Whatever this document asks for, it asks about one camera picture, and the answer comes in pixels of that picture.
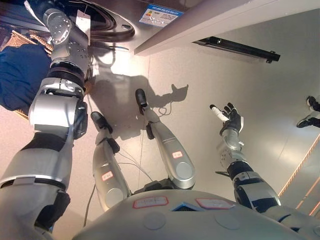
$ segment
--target blue sticker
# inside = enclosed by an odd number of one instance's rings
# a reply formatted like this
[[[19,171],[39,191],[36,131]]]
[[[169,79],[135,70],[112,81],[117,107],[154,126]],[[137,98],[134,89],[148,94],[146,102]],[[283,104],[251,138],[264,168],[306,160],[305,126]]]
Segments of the blue sticker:
[[[149,4],[139,22],[163,28],[183,14],[180,11]]]
[[[157,6],[157,5],[152,5],[152,4],[149,4],[146,8],[147,9],[151,9],[151,10],[156,10],[156,11],[159,11],[159,12],[162,12],[162,13],[176,15],[178,17],[180,17],[181,15],[184,14],[183,12],[180,12],[180,11],[176,11],[176,10],[172,10],[172,9],[169,9],[169,8],[165,8],[165,7]]]

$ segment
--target red outline sticker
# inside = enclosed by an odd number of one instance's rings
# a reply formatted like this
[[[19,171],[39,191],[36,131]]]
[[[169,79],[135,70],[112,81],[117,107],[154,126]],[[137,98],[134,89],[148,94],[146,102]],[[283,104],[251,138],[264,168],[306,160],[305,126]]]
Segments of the red outline sticker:
[[[156,206],[165,206],[168,203],[169,201],[166,196],[148,196],[135,200],[132,207],[134,209],[143,209]]]
[[[181,157],[183,157],[183,156],[184,156],[184,155],[182,154],[181,151],[176,151],[176,152],[172,153],[172,157],[173,157],[174,159],[178,159],[178,158],[181,158]]]
[[[206,202],[203,202],[202,200],[212,200],[212,201],[206,203]],[[200,198],[196,198],[195,201],[203,209],[230,209],[235,206],[234,204],[231,204],[226,200],[219,199],[219,198],[200,197]]]
[[[108,171],[108,172],[106,172],[105,174],[103,174],[103,175],[101,176],[101,178],[102,178],[102,181],[106,181],[106,180],[112,178],[113,176],[114,176],[114,175],[112,174],[112,171]]]

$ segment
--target humanoid robot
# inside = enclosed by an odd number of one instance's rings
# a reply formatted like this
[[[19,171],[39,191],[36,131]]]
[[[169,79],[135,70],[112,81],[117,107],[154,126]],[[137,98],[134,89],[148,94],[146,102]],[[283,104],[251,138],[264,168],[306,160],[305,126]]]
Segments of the humanoid robot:
[[[54,223],[63,215],[74,140],[87,129],[84,78],[88,70],[88,38],[53,1],[30,1],[34,15],[53,40],[50,71],[30,107],[35,134],[12,159],[0,179],[0,239],[51,240]],[[146,131],[155,138],[168,178],[132,193],[115,159],[119,146],[99,112],[91,118],[98,130],[93,175],[105,213],[74,240],[113,239],[320,239],[320,222],[281,206],[275,191],[250,167],[241,152],[243,118],[228,103],[210,109],[223,121],[217,150],[231,178],[236,202],[192,190],[195,167],[175,135],[135,93]]]

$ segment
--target qr code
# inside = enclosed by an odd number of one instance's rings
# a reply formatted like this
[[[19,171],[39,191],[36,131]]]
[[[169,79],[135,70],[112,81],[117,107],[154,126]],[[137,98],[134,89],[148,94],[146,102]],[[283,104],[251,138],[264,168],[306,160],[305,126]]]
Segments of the qr code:
[[[160,18],[164,19],[164,20],[169,20],[172,21],[173,19],[175,19],[177,16],[171,15],[171,14],[163,14]]]

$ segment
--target blue garment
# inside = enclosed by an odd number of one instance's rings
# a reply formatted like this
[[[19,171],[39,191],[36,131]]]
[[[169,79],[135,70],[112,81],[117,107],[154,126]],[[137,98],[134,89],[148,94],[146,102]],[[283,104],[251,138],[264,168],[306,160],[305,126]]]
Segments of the blue garment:
[[[28,114],[50,63],[41,45],[7,46],[0,52],[0,105]]]

